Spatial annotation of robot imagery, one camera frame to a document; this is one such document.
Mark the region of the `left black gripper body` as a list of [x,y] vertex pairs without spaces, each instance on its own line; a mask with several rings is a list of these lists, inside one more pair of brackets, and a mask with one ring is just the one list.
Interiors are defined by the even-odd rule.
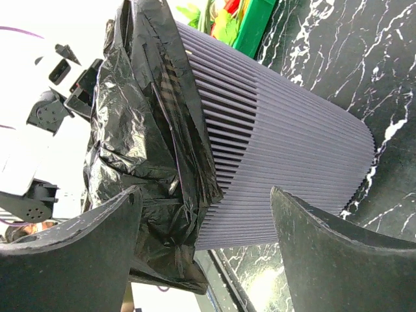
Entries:
[[94,89],[102,59],[95,59],[91,65],[83,70],[70,88],[70,95],[64,102],[64,106],[76,113],[87,122],[90,122],[92,105],[94,102]]

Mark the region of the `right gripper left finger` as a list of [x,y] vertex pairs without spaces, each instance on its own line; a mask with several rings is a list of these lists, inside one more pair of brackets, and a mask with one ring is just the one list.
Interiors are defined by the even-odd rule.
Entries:
[[142,214],[138,186],[1,245],[2,311],[119,311]]

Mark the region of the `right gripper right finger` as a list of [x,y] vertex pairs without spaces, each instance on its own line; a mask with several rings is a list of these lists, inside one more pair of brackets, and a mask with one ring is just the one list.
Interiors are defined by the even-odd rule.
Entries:
[[415,243],[311,206],[279,187],[272,216],[295,311],[414,311]]

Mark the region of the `black trash bag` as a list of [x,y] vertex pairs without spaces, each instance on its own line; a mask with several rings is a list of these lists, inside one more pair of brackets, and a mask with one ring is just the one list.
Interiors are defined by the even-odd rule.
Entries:
[[84,161],[83,209],[136,185],[142,214],[129,278],[205,294],[194,258],[223,192],[188,56],[166,1],[124,1],[107,23]]

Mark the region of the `grey mesh trash bin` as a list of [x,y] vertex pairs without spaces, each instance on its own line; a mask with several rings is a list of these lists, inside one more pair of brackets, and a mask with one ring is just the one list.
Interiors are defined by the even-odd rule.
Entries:
[[372,165],[370,129],[236,49],[188,25],[177,28],[224,193],[205,216],[197,249],[276,242],[275,186],[338,215]]

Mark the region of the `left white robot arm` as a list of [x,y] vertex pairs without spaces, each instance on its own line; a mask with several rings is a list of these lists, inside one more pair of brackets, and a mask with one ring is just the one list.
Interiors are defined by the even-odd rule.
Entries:
[[101,59],[62,56],[1,64],[1,223],[75,216]]

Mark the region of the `green leafy vegetable toy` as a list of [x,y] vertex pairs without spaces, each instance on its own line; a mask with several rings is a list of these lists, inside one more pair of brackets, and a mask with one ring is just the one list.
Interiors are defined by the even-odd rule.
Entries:
[[239,35],[244,16],[243,1],[202,1],[176,6],[188,19],[187,25],[232,46]]

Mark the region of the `green plastic basket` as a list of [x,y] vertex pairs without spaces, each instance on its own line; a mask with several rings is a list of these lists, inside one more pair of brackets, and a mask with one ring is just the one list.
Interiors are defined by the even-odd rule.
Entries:
[[276,0],[249,1],[233,48],[254,58]]

